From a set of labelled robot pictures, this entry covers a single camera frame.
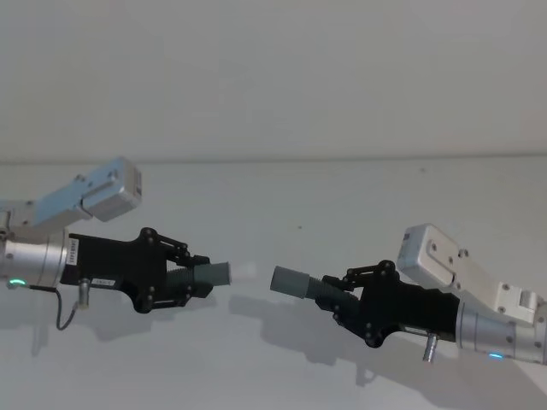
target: green led light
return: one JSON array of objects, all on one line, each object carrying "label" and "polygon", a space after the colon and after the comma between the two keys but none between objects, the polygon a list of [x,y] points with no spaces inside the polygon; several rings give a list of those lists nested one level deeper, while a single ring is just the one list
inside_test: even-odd
[{"label": "green led light", "polygon": [[9,284],[16,285],[16,286],[25,286],[26,281],[23,279],[10,279]]}]

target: silver cylindrical joint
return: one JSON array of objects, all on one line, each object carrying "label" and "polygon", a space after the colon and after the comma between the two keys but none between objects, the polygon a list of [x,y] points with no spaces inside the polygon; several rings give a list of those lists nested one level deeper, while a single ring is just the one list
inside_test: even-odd
[{"label": "silver cylindrical joint", "polygon": [[78,309],[87,309],[89,307],[89,289],[90,281],[83,278],[78,284]]},{"label": "silver cylindrical joint", "polygon": [[430,333],[427,335],[426,351],[424,352],[424,361],[427,363],[433,363],[435,359],[435,350],[437,349],[438,336]]},{"label": "silver cylindrical joint", "polygon": [[462,349],[545,365],[547,306],[540,306],[534,326],[500,322],[478,315],[460,303],[456,321],[456,343]]},{"label": "silver cylindrical joint", "polygon": [[0,247],[0,279],[55,288],[67,259],[68,232],[32,236],[12,232]]}]

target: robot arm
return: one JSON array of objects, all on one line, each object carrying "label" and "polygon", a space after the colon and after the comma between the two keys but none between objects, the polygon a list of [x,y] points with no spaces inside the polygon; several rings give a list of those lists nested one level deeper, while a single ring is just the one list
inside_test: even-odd
[{"label": "robot arm", "polygon": [[[0,280],[55,292],[60,304],[59,283],[79,286],[78,308],[87,308],[92,287],[119,290],[139,313],[183,307],[230,283],[227,263],[191,256],[186,243],[151,228],[127,243],[66,230],[78,220],[112,220],[136,208],[141,196],[140,171],[118,158],[39,201],[0,202]],[[179,268],[168,271],[168,261]]]},{"label": "robot arm", "polygon": [[[411,238],[412,235],[405,235],[407,242],[403,242],[401,255],[406,255],[409,251],[408,240]],[[430,241],[419,243],[429,243],[427,246],[432,248]],[[420,272],[418,265],[405,265],[412,267],[414,273],[418,272],[414,279],[418,279],[424,273]],[[445,274],[444,268],[440,270],[434,267],[428,272],[435,277]],[[446,275],[445,283],[449,282],[449,279]],[[478,313],[477,302],[481,300],[476,296],[479,293],[473,286],[469,286],[473,278],[463,280],[468,290],[465,293],[453,291],[458,289],[450,286],[449,291],[445,288],[434,289],[434,286],[431,286],[432,281],[426,283],[426,286],[422,286],[422,282],[406,284],[400,280],[395,263],[381,261],[376,266],[349,269],[342,279],[325,276],[321,281],[305,273],[277,267],[270,289],[291,296],[314,299],[322,310],[333,312],[333,318],[339,325],[362,338],[371,348],[379,348],[385,338],[393,332],[404,331],[427,337],[424,360],[429,362],[433,361],[438,340],[445,340],[456,343],[461,349],[471,349],[498,359],[507,357],[547,364],[547,305],[542,304],[541,299],[537,299],[538,303],[534,308],[535,319],[531,324],[527,320],[508,320],[505,315],[508,309],[505,312],[494,311],[487,308],[490,306],[488,301],[482,303]],[[360,299],[351,293],[357,288],[362,288]],[[515,299],[513,296],[513,299],[507,300],[518,301],[515,305],[516,310],[512,312],[519,314],[518,309],[523,308],[520,304],[523,298],[519,296]]]}]

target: white wall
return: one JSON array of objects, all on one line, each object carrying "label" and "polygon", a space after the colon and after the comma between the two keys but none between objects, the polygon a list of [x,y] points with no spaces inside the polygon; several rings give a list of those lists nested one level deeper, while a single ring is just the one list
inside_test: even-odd
[{"label": "white wall", "polygon": [[0,161],[547,153],[545,0],[2,0]]},{"label": "white wall", "polygon": [[[0,167],[6,198],[85,167]],[[547,368],[389,337],[378,350],[313,302],[268,290],[280,264],[315,276],[396,258],[407,226],[438,224],[492,275],[547,295],[547,160],[142,166],[144,203],[73,231],[130,240],[143,226],[255,276],[188,308],[134,313],[112,291],[54,330],[55,298],[0,290],[2,408],[545,409]],[[74,289],[63,289],[67,305]]]}]

